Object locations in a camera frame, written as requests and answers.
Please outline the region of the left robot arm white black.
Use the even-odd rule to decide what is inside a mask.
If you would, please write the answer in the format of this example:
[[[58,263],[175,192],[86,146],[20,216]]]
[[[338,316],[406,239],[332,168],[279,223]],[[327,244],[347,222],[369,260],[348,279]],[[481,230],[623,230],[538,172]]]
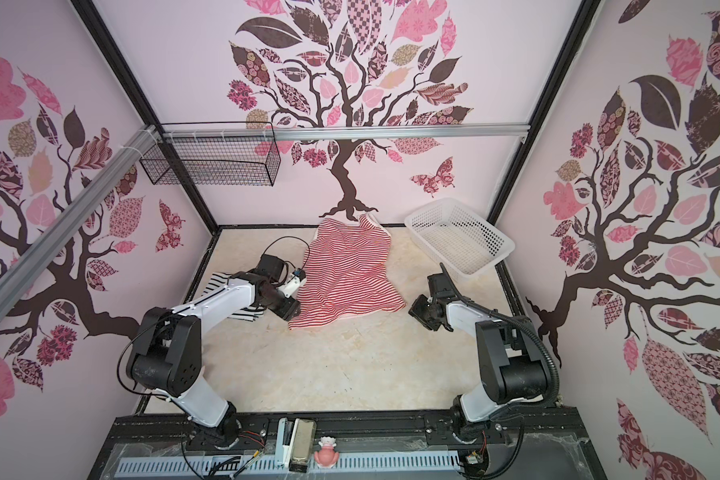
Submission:
[[[204,377],[203,338],[225,320],[254,321],[266,312],[292,320],[300,314],[295,295],[306,280],[304,269],[269,254],[251,270],[213,274],[199,298],[145,314],[125,374],[178,406],[207,442],[219,449],[234,445],[241,433],[236,408]]]

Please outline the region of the black white striped tank top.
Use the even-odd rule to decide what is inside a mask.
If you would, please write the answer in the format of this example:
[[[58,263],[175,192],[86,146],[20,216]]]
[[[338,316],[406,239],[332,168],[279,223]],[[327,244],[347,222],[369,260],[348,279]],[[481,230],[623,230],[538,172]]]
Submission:
[[[226,319],[252,322],[265,313],[265,308],[256,304],[256,286],[247,280],[214,273],[205,293],[210,295],[202,307],[207,326]]]

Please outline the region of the red white striped tank top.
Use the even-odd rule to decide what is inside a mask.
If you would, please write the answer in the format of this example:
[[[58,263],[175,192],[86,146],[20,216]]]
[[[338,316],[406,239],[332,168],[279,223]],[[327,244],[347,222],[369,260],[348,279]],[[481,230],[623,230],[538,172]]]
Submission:
[[[387,277],[391,243],[390,233],[370,214],[355,224],[322,221],[305,256],[306,284],[297,294],[301,313],[289,328],[324,327],[339,319],[405,307]]]

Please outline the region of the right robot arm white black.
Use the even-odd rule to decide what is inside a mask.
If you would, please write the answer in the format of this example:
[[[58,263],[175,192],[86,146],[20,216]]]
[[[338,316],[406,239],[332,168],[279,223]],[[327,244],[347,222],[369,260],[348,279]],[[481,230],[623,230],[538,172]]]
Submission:
[[[464,442],[477,429],[515,418],[529,408],[555,405],[560,375],[553,356],[526,316],[484,307],[458,289],[446,270],[427,277],[429,293],[409,309],[429,331],[461,330],[475,339],[480,382],[454,399],[454,436]]]

